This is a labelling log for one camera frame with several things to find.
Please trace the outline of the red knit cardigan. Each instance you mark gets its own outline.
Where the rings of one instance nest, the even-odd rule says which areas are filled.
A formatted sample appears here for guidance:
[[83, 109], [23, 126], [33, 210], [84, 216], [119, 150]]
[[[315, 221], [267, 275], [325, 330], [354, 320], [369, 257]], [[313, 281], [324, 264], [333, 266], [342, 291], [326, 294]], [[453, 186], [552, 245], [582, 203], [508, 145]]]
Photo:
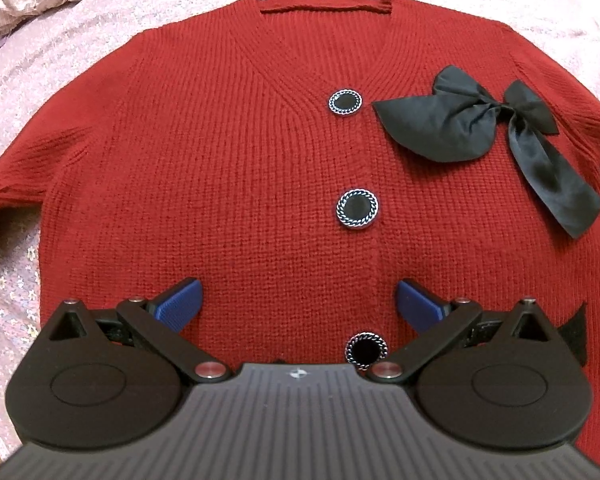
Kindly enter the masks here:
[[362, 332], [402, 347], [404, 278], [494, 310], [531, 296], [556, 325], [585, 306], [579, 443], [600, 463], [600, 214], [569, 236], [504, 122], [471, 162], [396, 144], [373, 102], [429, 96], [450, 65], [500, 102], [529, 86], [600, 193], [600, 101], [507, 25], [415, 0], [239, 0], [141, 32], [0, 157], [0, 210], [42, 208], [42, 318], [192, 276], [204, 303], [184, 336], [234, 367], [340, 362]]

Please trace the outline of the black satin bow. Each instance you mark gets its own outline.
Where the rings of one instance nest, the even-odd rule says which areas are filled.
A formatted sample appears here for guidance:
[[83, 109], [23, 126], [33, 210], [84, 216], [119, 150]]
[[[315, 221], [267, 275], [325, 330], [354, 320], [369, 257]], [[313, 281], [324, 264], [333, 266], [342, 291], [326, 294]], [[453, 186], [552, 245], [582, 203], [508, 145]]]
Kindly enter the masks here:
[[600, 194], [548, 140], [559, 133], [550, 108], [519, 79], [500, 102], [450, 65], [434, 78], [429, 96], [376, 101], [373, 109], [396, 144], [440, 164], [483, 157], [504, 122], [520, 174], [569, 236], [581, 237], [600, 214]]

